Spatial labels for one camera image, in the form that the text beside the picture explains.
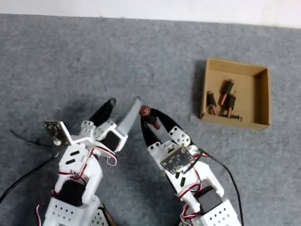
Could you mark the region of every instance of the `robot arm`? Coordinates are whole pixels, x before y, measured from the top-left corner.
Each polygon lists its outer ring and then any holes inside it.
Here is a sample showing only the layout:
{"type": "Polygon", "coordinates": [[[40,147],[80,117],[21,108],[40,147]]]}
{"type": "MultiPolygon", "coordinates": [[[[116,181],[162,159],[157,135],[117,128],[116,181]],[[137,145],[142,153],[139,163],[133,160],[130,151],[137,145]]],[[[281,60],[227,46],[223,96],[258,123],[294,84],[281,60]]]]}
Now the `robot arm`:
{"type": "Polygon", "coordinates": [[[224,189],[210,170],[199,161],[208,157],[199,150],[191,138],[169,116],[161,111],[142,106],[141,127],[149,153],[181,201],[185,202],[180,215],[180,226],[240,226],[230,201],[224,197],[224,189]],[[171,140],[164,143],[148,124],[156,129],[160,119],[171,140]]]}
{"type": "Polygon", "coordinates": [[[126,115],[111,119],[115,103],[114,98],[110,99],[88,121],[83,121],[76,136],[70,135],[61,121],[44,122],[54,144],[68,147],[59,162],[59,178],[43,226],[111,225],[95,195],[103,176],[98,157],[116,165],[115,153],[121,151],[128,138],[141,100],[137,97],[126,115]]]}

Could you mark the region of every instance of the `cardboard box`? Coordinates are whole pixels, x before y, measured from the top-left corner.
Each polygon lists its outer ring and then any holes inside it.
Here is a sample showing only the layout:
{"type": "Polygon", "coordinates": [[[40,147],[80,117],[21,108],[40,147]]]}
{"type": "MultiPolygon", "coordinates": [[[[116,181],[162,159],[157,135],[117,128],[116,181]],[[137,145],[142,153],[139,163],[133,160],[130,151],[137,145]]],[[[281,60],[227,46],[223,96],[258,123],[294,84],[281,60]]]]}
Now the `cardboard box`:
{"type": "Polygon", "coordinates": [[[200,119],[258,130],[268,127],[271,124],[269,70],[263,66],[221,59],[208,59],[200,119]],[[226,110],[223,110],[224,108],[218,105],[221,97],[221,88],[223,83],[229,79],[234,81],[231,93],[236,96],[232,115],[243,117],[242,121],[220,116],[221,113],[226,113],[226,110]],[[207,91],[211,91],[214,94],[219,116],[209,114],[206,106],[207,91]]]}

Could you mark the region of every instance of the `white wall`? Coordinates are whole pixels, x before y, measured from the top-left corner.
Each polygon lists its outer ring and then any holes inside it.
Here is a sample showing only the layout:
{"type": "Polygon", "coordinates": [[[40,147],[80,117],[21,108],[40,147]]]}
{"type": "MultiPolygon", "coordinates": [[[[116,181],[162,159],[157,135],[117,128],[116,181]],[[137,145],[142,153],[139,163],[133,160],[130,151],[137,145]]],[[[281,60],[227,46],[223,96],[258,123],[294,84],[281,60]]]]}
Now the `white wall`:
{"type": "Polygon", "coordinates": [[[0,0],[0,13],[258,24],[301,28],[300,0],[0,0]]]}

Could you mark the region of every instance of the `gray carpet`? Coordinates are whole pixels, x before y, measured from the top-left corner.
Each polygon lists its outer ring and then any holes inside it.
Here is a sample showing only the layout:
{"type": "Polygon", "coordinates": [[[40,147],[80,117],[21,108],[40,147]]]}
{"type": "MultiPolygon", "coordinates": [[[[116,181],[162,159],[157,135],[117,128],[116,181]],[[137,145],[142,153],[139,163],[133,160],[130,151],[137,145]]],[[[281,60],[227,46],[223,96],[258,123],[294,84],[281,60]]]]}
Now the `gray carpet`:
{"type": "MultiPolygon", "coordinates": [[[[115,113],[140,95],[173,117],[195,143],[233,172],[247,226],[297,226],[301,221],[301,30],[228,24],[50,16],[0,16],[0,193],[56,150],[41,121],[63,120],[73,133],[108,98],[115,113]],[[200,121],[205,60],[267,66],[272,125],[264,131],[200,121]]],[[[137,120],[97,194],[120,226],[172,226],[181,211],[148,154],[137,120]]],[[[0,225],[36,225],[59,159],[15,188],[0,206],[0,225]]],[[[223,168],[207,161],[238,213],[223,168]]]]}

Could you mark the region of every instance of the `circuit board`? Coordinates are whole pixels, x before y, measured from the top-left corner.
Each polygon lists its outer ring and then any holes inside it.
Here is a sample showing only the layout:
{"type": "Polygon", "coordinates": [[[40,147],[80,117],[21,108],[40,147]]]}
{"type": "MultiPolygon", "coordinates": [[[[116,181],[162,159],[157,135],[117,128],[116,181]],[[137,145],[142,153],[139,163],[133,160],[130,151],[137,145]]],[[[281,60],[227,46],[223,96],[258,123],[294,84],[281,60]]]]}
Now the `circuit board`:
{"type": "Polygon", "coordinates": [[[44,121],[43,125],[54,141],[60,141],[62,145],[71,145],[71,136],[62,121],[44,121]]]}
{"type": "Polygon", "coordinates": [[[182,171],[182,169],[194,161],[193,156],[185,147],[173,150],[168,156],[160,162],[160,165],[171,174],[182,171]]]}

